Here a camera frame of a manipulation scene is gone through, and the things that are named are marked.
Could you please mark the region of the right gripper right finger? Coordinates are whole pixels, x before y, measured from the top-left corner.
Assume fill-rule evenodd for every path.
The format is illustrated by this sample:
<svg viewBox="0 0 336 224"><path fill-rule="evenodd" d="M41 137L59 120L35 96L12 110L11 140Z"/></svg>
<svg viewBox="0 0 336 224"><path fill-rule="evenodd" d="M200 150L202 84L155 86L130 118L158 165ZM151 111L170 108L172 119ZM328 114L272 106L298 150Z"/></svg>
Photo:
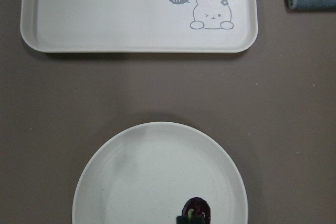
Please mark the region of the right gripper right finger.
<svg viewBox="0 0 336 224"><path fill-rule="evenodd" d="M204 224L203 216L192 216L192 224Z"/></svg>

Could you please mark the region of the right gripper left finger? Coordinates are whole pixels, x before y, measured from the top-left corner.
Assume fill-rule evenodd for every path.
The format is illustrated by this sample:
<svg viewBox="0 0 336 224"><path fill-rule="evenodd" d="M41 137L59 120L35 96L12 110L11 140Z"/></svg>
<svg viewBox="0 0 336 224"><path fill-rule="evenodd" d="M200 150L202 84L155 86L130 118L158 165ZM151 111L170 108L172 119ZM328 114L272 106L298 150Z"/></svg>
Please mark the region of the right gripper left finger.
<svg viewBox="0 0 336 224"><path fill-rule="evenodd" d="M176 224L188 224L188 216L177 216Z"/></svg>

